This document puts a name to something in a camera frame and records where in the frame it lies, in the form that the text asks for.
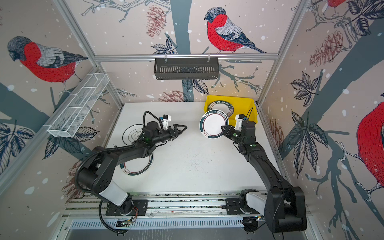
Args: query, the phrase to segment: white mesh shelf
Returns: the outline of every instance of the white mesh shelf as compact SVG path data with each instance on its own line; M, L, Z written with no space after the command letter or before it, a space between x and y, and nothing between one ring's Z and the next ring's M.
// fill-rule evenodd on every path
M107 74L94 73L48 129L54 137L73 137L109 83Z

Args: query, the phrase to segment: yellow bin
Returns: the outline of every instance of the yellow bin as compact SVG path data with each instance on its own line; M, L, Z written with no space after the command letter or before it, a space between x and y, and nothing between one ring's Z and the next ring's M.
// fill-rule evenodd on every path
M255 101L253 99L208 95L204 106L205 113L208 111L208 106L214 101L226 101L233 106L233 114L229 117L229 124L231 124L232 126L236 125L235 117L237 114L246 115L249 109L251 109L252 107L253 110L251 116L249 117L249 120L257 123L257 110L255 106Z

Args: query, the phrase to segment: cable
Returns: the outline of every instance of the cable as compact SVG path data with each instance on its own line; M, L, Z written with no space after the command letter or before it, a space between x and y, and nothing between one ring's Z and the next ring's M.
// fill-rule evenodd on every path
M101 205L103 204L103 202L104 202L104 200L100 200L100 204L99 204L99 218L100 218L100 221L101 221L101 223L104 225L104 227L106 227L108 230L111 230L112 232L114 232L114 233L117 233L118 235L119 234L125 234L126 232L128 232L129 231L129 229L128 230L120 230L120 229L114 229L114 228L112 228L112 227L110 227L105 221L104 221L104 219L103 219L103 216L102 216L102 214L101 214Z
M283 239L282 240L284 240L284 233L281 232L281 234L283 235ZM273 236L273 239L276 240L275 235L273 233L272 233L272 236Z

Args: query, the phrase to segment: bird illustration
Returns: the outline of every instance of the bird illustration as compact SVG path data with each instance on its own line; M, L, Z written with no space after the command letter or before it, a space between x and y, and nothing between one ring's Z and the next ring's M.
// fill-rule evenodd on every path
M342 161L345 160L346 154L355 157L361 160L376 178L377 184L371 190L367 190L359 182L355 183L367 192L368 198L365 201L370 202L372 192L384 188L384 102L381 102L361 120L356 137L358 154L351 154L345 151L341 142L336 143L340 144L344 151Z
M29 38L17 36L8 42L8 51L13 61L20 60L36 77L51 83L63 83L75 74L77 65L88 59L79 54L63 51L60 48L46 47L32 42Z
M213 7L207 11L204 17L207 20L208 39L218 52L250 48L259 53L266 53L258 49L243 33L240 27L236 26L227 16L224 8Z

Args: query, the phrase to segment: plate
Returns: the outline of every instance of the plate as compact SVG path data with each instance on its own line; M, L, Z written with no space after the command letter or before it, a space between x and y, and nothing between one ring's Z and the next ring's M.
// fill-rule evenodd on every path
M149 157L136 158L131 161L122 163L120 164L120 169L127 175L136 176L144 173L151 166L152 161L153 154L151 154Z
M232 104L226 101L214 101L211 104L208 105L207 111L210 110L220 110L224 112L228 117L232 116L234 109Z
M124 144L131 145L133 141L136 141L141 134L142 128L142 124L135 124L127 128L122 134Z
M200 132L207 138L218 138L223 135L221 126L229 125L227 115L221 110L206 112L200 119Z

